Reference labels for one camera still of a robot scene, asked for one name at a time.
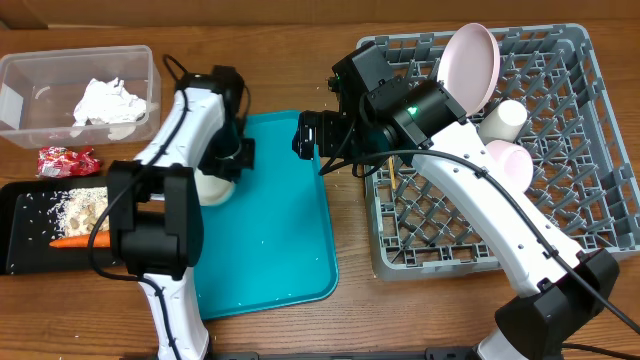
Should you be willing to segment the wooden chopstick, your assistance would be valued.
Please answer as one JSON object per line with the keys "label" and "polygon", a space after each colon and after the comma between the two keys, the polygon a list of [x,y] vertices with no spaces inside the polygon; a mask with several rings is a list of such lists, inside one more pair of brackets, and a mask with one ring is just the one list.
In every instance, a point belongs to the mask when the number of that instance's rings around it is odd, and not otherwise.
{"label": "wooden chopstick", "polygon": [[397,185],[396,185],[396,178],[395,178],[395,166],[394,166],[394,157],[393,156],[390,156],[388,158],[387,165],[388,165],[391,189],[392,189],[392,191],[395,192]]}

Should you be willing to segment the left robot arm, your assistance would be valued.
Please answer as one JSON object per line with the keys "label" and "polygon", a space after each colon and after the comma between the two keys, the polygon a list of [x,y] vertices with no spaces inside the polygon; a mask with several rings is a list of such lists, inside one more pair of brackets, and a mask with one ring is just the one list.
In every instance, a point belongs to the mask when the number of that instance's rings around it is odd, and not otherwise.
{"label": "left robot arm", "polygon": [[239,113],[245,89],[231,66],[184,72],[156,137],[107,173],[110,247],[146,295],[160,359],[211,356],[194,281],[204,243],[201,208],[225,201],[254,166],[256,144]]}

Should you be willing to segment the white bowl with food scraps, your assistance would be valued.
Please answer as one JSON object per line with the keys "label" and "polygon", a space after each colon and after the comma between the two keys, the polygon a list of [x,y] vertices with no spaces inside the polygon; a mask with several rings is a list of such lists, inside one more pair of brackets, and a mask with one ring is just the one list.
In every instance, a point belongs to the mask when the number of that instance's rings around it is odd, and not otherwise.
{"label": "white bowl with food scraps", "polygon": [[226,202],[235,190],[233,182],[205,175],[200,169],[194,173],[196,190],[201,206],[216,206]]}

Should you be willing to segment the orange carrot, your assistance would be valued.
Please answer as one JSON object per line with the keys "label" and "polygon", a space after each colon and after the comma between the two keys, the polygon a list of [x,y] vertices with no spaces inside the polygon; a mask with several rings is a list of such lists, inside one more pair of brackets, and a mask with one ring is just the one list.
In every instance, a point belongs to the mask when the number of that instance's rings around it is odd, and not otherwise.
{"label": "orange carrot", "polygon": [[[89,240],[89,234],[80,235],[53,240],[49,243],[49,246],[53,248],[86,248],[89,245]],[[95,236],[93,246],[96,248],[109,248],[111,246],[109,232],[98,232]]]}

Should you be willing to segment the white plastic cup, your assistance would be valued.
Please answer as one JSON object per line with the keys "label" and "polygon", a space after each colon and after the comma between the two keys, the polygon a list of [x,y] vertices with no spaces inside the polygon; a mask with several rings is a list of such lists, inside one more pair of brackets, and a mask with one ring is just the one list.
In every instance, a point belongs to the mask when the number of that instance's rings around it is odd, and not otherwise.
{"label": "white plastic cup", "polygon": [[494,140],[514,142],[527,116],[523,104],[515,100],[505,100],[479,124],[478,135],[484,144]]}

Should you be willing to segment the white napkin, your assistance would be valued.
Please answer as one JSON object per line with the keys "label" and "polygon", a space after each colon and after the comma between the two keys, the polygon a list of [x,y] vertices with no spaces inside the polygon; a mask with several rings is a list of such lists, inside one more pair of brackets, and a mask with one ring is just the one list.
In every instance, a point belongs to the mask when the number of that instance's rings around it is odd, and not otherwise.
{"label": "white napkin", "polygon": [[145,113],[146,101],[129,93],[123,80],[116,77],[103,82],[92,78],[73,111],[73,127],[110,125],[108,138],[118,141],[135,131],[135,126],[118,127],[118,124],[134,123]]}

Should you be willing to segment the pink bowl with food scraps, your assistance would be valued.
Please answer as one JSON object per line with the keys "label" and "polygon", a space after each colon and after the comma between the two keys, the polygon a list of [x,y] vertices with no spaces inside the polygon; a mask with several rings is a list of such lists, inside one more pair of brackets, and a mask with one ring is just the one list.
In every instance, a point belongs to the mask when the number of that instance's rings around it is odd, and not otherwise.
{"label": "pink bowl with food scraps", "polygon": [[486,148],[516,188],[525,192],[532,183],[534,173],[529,152],[522,146],[504,140],[494,140]]}

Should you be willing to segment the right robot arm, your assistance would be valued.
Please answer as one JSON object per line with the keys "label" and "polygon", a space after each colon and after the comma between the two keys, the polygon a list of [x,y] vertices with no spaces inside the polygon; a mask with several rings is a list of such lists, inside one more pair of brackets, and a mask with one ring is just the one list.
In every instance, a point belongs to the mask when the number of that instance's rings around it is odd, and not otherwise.
{"label": "right robot arm", "polygon": [[515,291],[471,358],[558,359],[573,334],[611,309],[617,261],[585,252],[508,181],[443,84],[397,75],[369,42],[335,64],[329,87],[339,110],[302,112],[295,153],[325,157],[324,173],[392,156],[409,162],[481,236]]}

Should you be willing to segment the red snack wrapper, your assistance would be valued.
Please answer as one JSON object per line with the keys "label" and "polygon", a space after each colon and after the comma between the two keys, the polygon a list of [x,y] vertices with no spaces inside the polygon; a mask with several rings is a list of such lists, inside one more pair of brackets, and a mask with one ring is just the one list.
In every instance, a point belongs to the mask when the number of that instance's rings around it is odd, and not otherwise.
{"label": "red snack wrapper", "polygon": [[93,156],[94,149],[76,152],[65,147],[49,146],[39,150],[37,176],[46,178],[82,177],[98,173],[102,162]]}

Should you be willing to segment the pink round plate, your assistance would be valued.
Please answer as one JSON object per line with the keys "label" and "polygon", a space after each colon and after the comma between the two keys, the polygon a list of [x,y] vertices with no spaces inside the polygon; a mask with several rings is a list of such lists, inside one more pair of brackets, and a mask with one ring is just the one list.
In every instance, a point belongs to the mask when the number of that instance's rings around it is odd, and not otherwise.
{"label": "pink round plate", "polygon": [[489,101],[499,70],[500,53],[494,35],[479,23],[469,23],[446,44],[436,79],[471,116]]}

